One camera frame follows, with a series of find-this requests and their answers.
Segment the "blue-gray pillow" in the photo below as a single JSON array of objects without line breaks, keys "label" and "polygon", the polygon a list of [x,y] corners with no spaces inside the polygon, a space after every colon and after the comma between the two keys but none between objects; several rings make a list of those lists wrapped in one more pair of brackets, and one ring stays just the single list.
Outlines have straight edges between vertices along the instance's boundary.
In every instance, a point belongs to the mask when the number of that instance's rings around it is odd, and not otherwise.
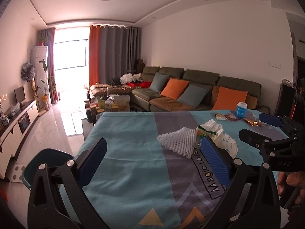
[{"label": "blue-gray pillow", "polygon": [[204,88],[189,85],[177,101],[192,107],[198,107],[208,92]]},{"label": "blue-gray pillow", "polygon": [[168,79],[167,75],[163,75],[163,74],[156,72],[156,74],[153,78],[152,84],[150,85],[149,88],[151,90],[154,90],[154,91],[160,93],[163,90],[163,88],[167,82],[167,79]]}]

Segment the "sofa armrest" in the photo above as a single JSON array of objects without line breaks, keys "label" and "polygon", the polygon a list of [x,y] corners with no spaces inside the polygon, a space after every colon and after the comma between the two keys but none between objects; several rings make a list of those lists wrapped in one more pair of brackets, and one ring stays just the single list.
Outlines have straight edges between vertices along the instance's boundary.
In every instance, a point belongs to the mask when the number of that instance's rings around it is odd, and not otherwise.
[{"label": "sofa armrest", "polygon": [[265,105],[257,106],[256,110],[258,110],[262,113],[268,114],[268,115],[270,114],[270,108],[268,106],[265,106]]}]

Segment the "teal trash bin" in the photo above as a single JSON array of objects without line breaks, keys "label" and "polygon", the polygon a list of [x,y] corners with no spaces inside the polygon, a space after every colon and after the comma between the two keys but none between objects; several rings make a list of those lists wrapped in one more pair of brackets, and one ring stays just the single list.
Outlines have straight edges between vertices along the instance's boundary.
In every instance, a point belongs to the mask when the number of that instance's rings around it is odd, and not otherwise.
[{"label": "teal trash bin", "polygon": [[61,166],[70,159],[74,159],[74,156],[69,153],[49,148],[44,149],[40,151],[25,167],[22,173],[22,182],[29,190],[31,190],[39,165],[46,164],[48,167]]}]

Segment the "monitor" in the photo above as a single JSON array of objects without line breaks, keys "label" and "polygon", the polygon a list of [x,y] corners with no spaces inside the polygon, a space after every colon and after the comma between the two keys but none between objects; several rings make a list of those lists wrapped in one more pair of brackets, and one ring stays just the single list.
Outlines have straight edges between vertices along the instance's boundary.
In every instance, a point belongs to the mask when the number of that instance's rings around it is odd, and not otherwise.
[{"label": "monitor", "polygon": [[16,96],[16,101],[17,102],[22,102],[25,100],[25,94],[24,94],[24,88],[23,86],[18,88],[18,89],[15,89],[15,96]]}]

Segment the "tv cabinet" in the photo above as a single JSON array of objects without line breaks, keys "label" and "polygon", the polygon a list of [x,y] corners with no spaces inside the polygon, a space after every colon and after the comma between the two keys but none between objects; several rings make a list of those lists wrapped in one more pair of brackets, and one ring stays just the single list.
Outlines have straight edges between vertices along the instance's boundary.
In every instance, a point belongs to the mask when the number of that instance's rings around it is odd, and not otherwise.
[{"label": "tv cabinet", "polygon": [[[28,113],[30,124],[26,130],[21,133],[18,120]],[[17,159],[21,147],[38,118],[38,109],[36,101],[25,102],[24,106],[10,118],[10,123],[0,131],[0,180],[9,181],[5,176],[7,165],[11,158]]]}]

